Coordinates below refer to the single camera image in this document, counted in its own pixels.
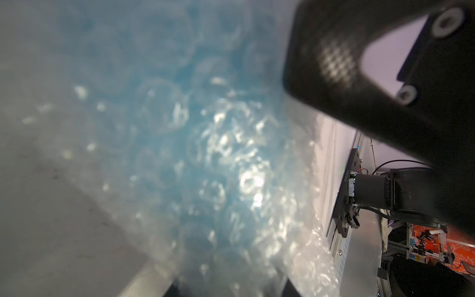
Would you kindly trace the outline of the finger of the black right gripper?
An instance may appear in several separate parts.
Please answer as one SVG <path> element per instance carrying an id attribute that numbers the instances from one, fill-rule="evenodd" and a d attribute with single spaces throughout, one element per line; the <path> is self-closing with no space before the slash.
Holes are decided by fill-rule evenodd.
<path id="1" fill-rule="evenodd" d="M 283 85 L 430 164 L 429 213 L 474 229 L 473 1 L 301 1 Z"/>

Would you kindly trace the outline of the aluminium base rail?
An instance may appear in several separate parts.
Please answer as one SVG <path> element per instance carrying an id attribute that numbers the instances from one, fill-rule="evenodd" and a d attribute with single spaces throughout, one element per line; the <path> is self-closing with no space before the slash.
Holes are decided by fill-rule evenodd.
<path id="1" fill-rule="evenodd" d="M 370 137 L 357 131 L 351 139 L 331 214 L 327 239 L 335 264 L 341 297 L 376 297 L 382 239 L 380 218 L 355 204 L 355 176 L 371 174 L 376 168 Z"/>

